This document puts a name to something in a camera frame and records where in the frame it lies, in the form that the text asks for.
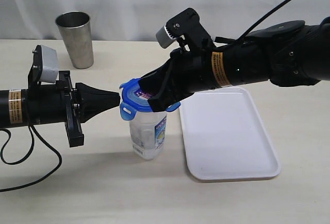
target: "white curtain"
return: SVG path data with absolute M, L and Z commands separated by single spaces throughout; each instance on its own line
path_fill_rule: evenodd
M 236 38 L 283 0 L 0 0 L 0 39 L 60 39 L 56 16 L 73 10 L 91 16 L 93 39 L 154 41 L 172 16 L 194 8 L 211 36 Z M 330 0 L 294 0 L 260 27 L 288 20 L 319 24 Z

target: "plastic tray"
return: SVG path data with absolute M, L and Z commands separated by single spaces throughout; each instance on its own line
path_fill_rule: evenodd
M 195 93 L 179 110 L 187 165 L 197 179 L 269 179 L 280 173 L 276 151 L 247 90 Z

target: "blue container lid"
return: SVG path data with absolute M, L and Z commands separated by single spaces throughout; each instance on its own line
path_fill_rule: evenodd
M 124 120 L 132 120 L 136 112 L 153 112 L 148 103 L 150 94 L 145 93 L 139 86 L 140 78 L 132 80 L 120 85 L 122 91 L 122 102 L 120 104 L 120 114 Z M 180 102 L 175 103 L 166 109 L 167 112 L 173 112 L 180 106 Z

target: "white table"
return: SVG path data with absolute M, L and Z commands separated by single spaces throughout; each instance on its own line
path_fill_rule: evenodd
M 37 44 L 57 50 L 73 83 L 119 91 L 119 85 L 163 64 L 170 50 L 152 42 L 94 42 L 95 64 L 72 67 L 62 41 L 0 41 L 0 89 L 27 87 Z M 179 112 L 169 114 L 164 151 L 145 162 L 131 148 L 128 123 L 111 109 L 82 125 L 85 145 L 69 148 L 63 124 L 37 126 L 63 155 L 45 181 L 0 195 L 1 223 L 330 223 L 330 83 L 279 88 L 245 86 L 282 162 L 272 180 L 200 183 L 184 157 Z M 28 149 L 27 128 L 16 128 L 6 158 Z M 5 139 L 0 133 L 0 141 Z M 22 165 L 0 164 L 0 187 L 37 179 L 57 158 L 39 140 Z

